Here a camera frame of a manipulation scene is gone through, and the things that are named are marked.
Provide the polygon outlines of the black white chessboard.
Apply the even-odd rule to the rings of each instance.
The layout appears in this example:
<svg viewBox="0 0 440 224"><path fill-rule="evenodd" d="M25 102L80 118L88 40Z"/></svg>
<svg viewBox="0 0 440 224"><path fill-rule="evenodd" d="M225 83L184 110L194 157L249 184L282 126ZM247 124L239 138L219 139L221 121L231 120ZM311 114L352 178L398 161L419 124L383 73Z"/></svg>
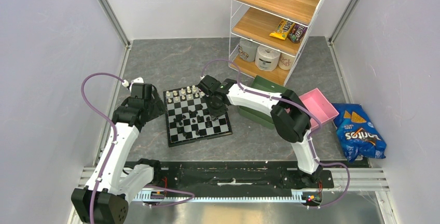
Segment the black white chessboard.
<svg viewBox="0 0 440 224"><path fill-rule="evenodd" d="M197 86L165 90L163 97L169 147L232 134L228 114L212 118Z"/></svg>

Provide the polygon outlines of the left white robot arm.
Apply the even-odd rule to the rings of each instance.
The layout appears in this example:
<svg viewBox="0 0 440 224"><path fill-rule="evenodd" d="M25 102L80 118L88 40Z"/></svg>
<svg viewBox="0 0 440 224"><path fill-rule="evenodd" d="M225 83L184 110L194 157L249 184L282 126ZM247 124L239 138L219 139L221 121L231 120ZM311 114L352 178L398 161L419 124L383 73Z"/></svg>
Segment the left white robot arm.
<svg viewBox="0 0 440 224"><path fill-rule="evenodd" d="M158 160L139 159L122 178L129 151L143 127L165 114L157 88L138 77L122 81L128 96L111 118L111 133L94 172L82 188L74 189L71 200L83 223L124 223L130 202L146 186L161 184Z"/></svg>

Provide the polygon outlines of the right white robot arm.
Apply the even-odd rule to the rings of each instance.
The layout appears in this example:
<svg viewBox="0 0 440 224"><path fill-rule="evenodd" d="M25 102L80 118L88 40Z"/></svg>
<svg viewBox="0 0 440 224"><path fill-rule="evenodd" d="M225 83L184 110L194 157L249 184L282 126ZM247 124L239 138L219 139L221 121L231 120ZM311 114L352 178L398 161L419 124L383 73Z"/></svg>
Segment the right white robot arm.
<svg viewBox="0 0 440 224"><path fill-rule="evenodd" d="M198 88L204 94L212 119L225 114L230 105L244 106L270 117L278 135L292 145L300 182L305 187L313 187L320 181L322 166L311 147L313 115L294 91L266 92L232 79L220 82L209 75L201 76Z"/></svg>

